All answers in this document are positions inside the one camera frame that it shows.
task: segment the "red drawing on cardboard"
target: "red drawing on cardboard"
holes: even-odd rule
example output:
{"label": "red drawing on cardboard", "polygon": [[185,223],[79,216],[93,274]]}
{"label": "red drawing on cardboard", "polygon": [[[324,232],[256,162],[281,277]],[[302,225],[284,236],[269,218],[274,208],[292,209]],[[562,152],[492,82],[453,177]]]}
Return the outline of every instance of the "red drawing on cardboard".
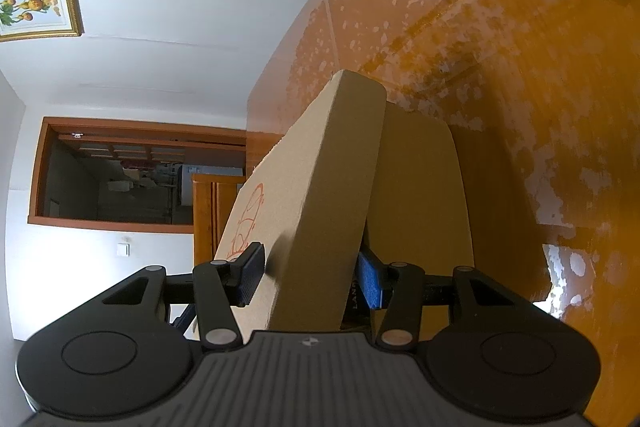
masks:
{"label": "red drawing on cardboard", "polygon": [[249,236],[255,227],[255,221],[258,217],[258,211],[264,203],[264,186],[260,183],[254,188],[253,194],[249,198],[240,219],[238,219],[238,227],[236,235],[231,241],[230,251],[226,254],[229,261],[238,257],[246,247],[249,246]]}

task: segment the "white wall switch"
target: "white wall switch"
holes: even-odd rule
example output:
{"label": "white wall switch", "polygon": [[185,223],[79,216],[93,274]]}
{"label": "white wall switch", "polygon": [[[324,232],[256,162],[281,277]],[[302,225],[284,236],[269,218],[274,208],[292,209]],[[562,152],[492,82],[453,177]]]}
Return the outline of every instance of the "white wall switch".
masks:
{"label": "white wall switch", "polygon": [[120,257],[129,257],[129,243],[118,243],[116,255]]}

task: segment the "glossy orange tabletop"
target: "glossy orange tabletop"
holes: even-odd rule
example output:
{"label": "glossy orange tabletop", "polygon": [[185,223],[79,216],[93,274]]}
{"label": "glossy orange tabletop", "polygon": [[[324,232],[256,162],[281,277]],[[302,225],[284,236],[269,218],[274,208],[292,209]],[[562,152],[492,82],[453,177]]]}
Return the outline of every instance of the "glossy orange tabletop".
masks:
{"label": "glossy orange tabletop", "polygon": [[248,103],[248,169],[343,68],[446,121],[476,266],[587,335],[640,413],[640,0],[309,0]]}

